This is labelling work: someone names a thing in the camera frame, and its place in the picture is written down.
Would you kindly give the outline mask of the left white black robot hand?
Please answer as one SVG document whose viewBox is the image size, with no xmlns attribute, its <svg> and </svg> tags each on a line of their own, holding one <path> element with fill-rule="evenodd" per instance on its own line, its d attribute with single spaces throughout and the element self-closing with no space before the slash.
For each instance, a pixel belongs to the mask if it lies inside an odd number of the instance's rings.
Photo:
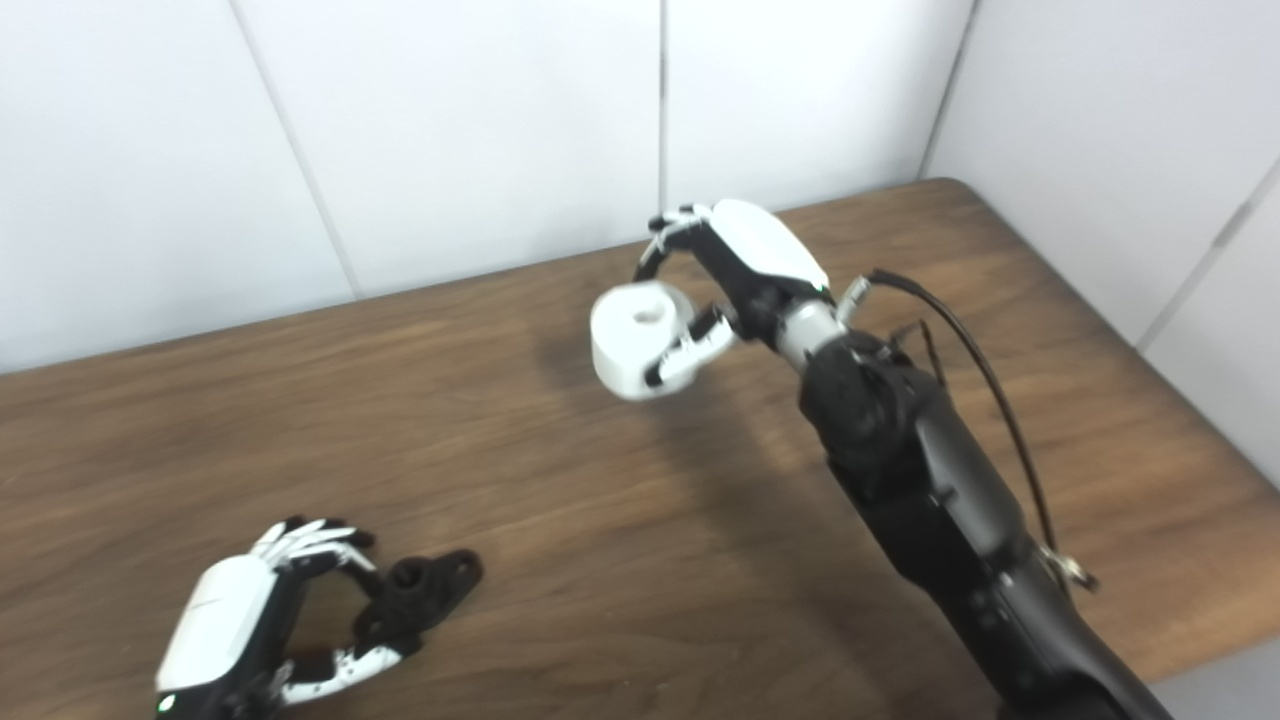
<svg viewBox="0 0 1280 720">
<path fill-rule="evenodd" d="M 372 534 L 339 519 L 294 515 L 200 577 L 155 676 L 157 719 L 276 719 L 348 691 L 421 650 L 420 637 L 291 657 L 287 644 L 311 580 L 342 571 L 375 600 Z"/>
</svg>

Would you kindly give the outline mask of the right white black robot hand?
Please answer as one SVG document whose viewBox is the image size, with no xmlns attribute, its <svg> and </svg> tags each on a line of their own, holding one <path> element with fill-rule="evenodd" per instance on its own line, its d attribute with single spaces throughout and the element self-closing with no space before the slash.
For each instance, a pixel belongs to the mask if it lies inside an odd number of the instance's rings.
<svg viewBox="0 0 1280 720">
<path fill-rule="evenodd" d="M 724 199 L 684 205 L 649 223 L 652 240 L 634 281 L 655 279 L 672 252 L 689 252 L 727 302 L 700 310 L 643 372 L 649 389 L 671 387 L 736 341 L 762 342 L 804 375 L 814 355 L 844 334 L 829 278 L 800 238 L 774 214 Z"/>
</svg>

